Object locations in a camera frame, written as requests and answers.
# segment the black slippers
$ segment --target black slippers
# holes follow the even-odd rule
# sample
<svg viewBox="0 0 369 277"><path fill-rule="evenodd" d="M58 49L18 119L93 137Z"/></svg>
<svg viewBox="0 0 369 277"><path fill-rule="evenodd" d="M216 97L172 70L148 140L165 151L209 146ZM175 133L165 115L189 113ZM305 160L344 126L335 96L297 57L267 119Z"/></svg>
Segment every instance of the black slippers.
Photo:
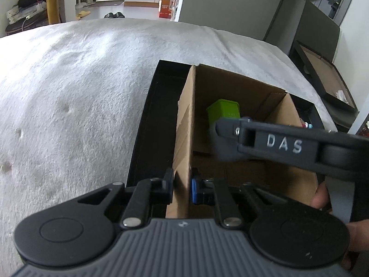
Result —
<svg viewBox="0 0 369 277"><path fill-rule="evenodd" d="M125 16L121 12L117 12L116 14L113 14L112 12L110 12L107 15L105 15L104 18L105 19L117 19L117 18L124 19Z"/></svg>

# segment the floor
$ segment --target floor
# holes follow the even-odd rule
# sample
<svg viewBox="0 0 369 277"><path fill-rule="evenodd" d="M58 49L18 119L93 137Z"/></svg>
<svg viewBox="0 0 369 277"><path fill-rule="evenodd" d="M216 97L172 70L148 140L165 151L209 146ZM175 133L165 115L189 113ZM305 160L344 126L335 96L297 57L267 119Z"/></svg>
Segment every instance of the floor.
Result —
<svg viewBox="0 0 369 277"><path fill-rule="evenodd" d="M168 20L159 18L158 9L151 7L124 7L123 4L118 6L99 6L99 7L84 7L76 10L76 14L81 10L91 11L88 16L81 20L102 19L109 12L117 13L120 11L126 18L132 19L150 19L150 20Z"/></svg>

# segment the green box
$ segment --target green box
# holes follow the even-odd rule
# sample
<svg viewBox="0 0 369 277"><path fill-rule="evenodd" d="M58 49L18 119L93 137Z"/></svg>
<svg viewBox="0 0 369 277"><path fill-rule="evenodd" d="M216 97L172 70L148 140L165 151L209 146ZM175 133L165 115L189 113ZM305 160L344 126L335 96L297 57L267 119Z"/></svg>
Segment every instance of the green box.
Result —
<svg viewBox="0 0 369 277"><path fill-rule="evenodd" d="M239 104L235 101L219 99L206 108L209 118L209 126L221 117L240 118Z"/></svg>

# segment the yellow table leg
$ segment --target yellow table leg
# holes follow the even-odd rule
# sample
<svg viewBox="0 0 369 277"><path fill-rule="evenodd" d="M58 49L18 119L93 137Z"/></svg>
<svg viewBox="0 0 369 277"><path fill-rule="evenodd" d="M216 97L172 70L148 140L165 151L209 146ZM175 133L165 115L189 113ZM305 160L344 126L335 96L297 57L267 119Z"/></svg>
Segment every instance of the yellow table leg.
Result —
<svg viewBox="0 0 369 277"><path fill-rule="evenodd" d="M58 0L46 0L49 25L60 23Z"/></svg>

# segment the white blanket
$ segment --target white blanket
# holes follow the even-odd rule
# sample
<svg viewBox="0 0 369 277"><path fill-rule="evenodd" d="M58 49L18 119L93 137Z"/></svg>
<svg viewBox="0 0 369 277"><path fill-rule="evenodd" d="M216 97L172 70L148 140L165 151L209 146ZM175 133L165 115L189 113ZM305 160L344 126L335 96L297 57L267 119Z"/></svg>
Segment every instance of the white blanket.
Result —
<svg viewBox="0 0 369 277"><path fill-rule="evenodd" d="M160 59L247 75L314 102L320 98L277 47L184 23L100 19L0 39L0 276L21 261L19 221L114 181L125 181Z"/></svg>

